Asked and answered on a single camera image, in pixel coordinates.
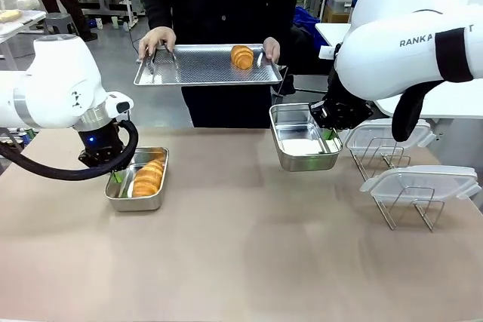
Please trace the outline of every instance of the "bread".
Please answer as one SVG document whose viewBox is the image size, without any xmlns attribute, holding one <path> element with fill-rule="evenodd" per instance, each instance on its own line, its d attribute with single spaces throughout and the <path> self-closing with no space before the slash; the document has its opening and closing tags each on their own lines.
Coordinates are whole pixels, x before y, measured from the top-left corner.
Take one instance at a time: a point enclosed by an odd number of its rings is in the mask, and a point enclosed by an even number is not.
<svg viewBox="0 0 483 322">
<path fill-rule="evenodd" d="M 158 192 L 165 168 L 163 160 L 150 161 L 134 177 L 133 198 L 151 196 Z"/>
<path fill-rule="evenodd" d="M 232 63 L 246 70 L 254 64 L 254 52 L 246 45 L 236 45 L 232 48 Z"/>
<path fill-rule="evenodd" d="M 0 23 L 13 22 L 22 17 L 21 11 L 0 11 Z"/>
</svg>

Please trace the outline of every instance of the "cardboard box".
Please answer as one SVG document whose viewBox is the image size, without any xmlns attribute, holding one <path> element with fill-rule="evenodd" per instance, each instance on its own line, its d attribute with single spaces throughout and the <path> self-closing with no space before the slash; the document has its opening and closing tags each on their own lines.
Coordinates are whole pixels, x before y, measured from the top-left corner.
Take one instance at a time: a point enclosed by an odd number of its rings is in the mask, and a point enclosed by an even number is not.
<svg viewBox="0 0 483 322">
<path fill-rule="evenodd" d="M 328 6 L 324 9 L 323 23 L 347 23 L 349 13 L 334 13 Z"/>
</svg>

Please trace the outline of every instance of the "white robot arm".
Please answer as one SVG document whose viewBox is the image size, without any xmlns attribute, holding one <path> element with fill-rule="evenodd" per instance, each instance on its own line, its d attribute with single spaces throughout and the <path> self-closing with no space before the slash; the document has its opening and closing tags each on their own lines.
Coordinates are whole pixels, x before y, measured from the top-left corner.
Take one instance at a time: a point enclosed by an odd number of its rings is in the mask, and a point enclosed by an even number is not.
<svg viewBox="0 0 483 322">
<path fill-rule="evenodd" d="M 90 179 L 126 168 L 137 145 L 130 121 L 116 117 L 130 110 L 132 99 L 106 92 L 86 44 L 75 35 L 47 35 L 34 41 L 35 59 L 19 78 L 0 81 L 2 127 L 68 128 L 78 131 L 86 170 L 58 170 L 39 165 L 0 145 L 0 155 L 38 175 L 65 180 Z M 130 140 L 124 147 L 118 126 Z"/>
<path fill-rule="evenodd" d="M 371 116 L 366 101 L 402 94 L 392 122 L 410 135 L 424 96 L 444 81 L 483 77 L 483 8 L 454 0 L 359 0 L 337 52 L 328 94 L 311 105 L 321 127 L 354 128 Z"/>
</svg>

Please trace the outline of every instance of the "container with croissant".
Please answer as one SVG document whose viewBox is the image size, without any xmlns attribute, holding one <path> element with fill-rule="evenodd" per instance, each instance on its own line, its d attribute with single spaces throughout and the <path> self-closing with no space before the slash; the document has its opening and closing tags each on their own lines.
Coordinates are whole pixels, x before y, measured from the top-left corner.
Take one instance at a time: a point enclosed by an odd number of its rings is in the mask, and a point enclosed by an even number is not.
<svg viewBox="0 0 483 322">
<path fill-rule="evenodd" d="M 106 197 L 116 211 L 151 211 L 160 208 L 169 151 L 138 147 L 126 170 L 113 173 Z"/>
</svg>

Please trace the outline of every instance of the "person's hand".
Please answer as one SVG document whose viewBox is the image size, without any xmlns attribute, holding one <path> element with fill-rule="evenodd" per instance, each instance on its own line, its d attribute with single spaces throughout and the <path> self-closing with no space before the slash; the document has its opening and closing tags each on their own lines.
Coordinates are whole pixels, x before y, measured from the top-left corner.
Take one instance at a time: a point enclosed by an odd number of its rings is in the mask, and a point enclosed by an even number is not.
<svg viewBox="0 0 483 322">
<path fill-rule="evenodd" d="M 172 52 L 174 50 L 174 43 L 176 43 L 176 34 L 167 26 L 159 26 L 151 29 L 139 42 L 139 59 L 142 60 L 146 56 L 146 53 L 151 55 L 160 41 L 165 41 L 166 47 Z"/>
<path fill-rule="evenodd" d="M 280 58 L 280 43 L 275 38 L 268 37 L 263 43 L 263 50 L 265 51 L 266 58 L 273 60 L 274 63 L 278 62 Z"/>
</svg>

